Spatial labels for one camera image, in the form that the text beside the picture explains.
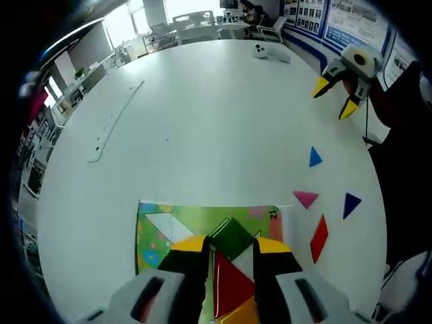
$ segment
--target dark blue triangle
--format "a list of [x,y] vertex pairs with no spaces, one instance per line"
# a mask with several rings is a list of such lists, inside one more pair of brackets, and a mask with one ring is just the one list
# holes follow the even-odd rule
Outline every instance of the dark blue triangle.
[[309,167],[314,167],[317,164],[320,164],[323,160],[319,156],[317,150],[315,150],[315,147],[312,146],[312,149],[310,150],[310,158],[309,158]]
[[344,219],[361,203],[361,199],[353,196],[352,194],[346,193],[345,195],[345,207],[344,207]]

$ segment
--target wall poster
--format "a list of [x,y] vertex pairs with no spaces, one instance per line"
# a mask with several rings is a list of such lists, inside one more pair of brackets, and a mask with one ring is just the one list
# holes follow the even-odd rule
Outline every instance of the wall poster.
[[285,8],[283,9],[283,16],[287,17],[286,24],[289,26],[296,25],[298,0],[285,0]]
[[397,34],[384,69],[385,85],[390,87],[415,59],[415,54],[410,46]]
[[324,0],[300,0],[296,27],[318,35],[324,15]]
[[324,39],[346,47],[372,45],[382,51],[388,21],[363,0],[331,0]]

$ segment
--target pink triangle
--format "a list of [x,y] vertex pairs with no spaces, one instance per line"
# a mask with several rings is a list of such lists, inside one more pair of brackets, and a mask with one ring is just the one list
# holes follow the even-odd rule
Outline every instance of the pink triangle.
[[318,194],[314,194],[313,192],[293,191],[292,193],[306,209],[308,209],[315,199],[318,198]]

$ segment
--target white round table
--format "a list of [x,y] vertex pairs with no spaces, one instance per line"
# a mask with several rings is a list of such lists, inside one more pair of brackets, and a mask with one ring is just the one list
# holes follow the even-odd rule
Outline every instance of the white round table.
[[[139,199],[173,205],[293,205],[294,251],[371,315],[385,269],[385,214],[361,135],[338,120],[330,91],[312,100],[317,74],[255,59],[247,40],[184,45],[104,77],[66,124],[49,161],[38,208],[45,281],[67,320],[107,306],[135,276]],[[124,110],[101,159],[87,163],[107,118]],[[311,146],[323,162],[308,166]],[[320,196],[305,209],[294,190]],[[345,193],[362,199],[342,221]],[[329,238],[316,265],[309,242],[324,214]]]

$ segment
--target green square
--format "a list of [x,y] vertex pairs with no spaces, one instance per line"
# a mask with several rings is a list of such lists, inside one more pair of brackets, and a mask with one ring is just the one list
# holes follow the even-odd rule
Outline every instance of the green square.
[[216,251],[230,261],[238,257],[253,241],[253,237],[234,218],[223,221],[209,236]]

